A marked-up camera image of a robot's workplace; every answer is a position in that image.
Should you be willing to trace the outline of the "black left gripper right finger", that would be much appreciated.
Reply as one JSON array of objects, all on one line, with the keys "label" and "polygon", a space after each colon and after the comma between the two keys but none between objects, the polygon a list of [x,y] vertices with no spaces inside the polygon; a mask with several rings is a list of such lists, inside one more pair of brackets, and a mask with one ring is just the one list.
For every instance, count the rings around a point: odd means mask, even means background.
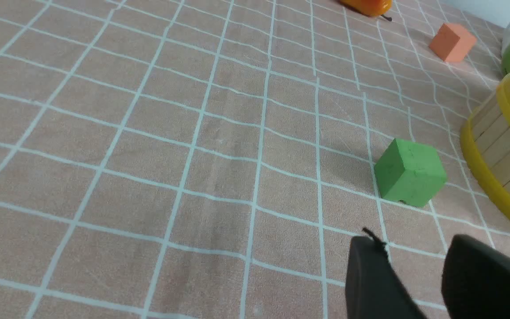
[{"label": "black left gripper right finger", "polygon": [[441,293],[452,319],[510,319],[510,257],[456,234],[444,261]]}]

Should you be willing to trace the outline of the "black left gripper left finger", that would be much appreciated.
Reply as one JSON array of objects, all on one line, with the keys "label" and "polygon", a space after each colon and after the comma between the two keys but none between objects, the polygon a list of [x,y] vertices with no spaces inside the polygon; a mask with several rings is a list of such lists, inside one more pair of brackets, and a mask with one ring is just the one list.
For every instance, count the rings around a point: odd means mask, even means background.
[{"label": "black left gripper left finger", "polygon": [[350,240],[345,281],[349,319],[425,319],[389,262],[386,242],[368,228]]}]

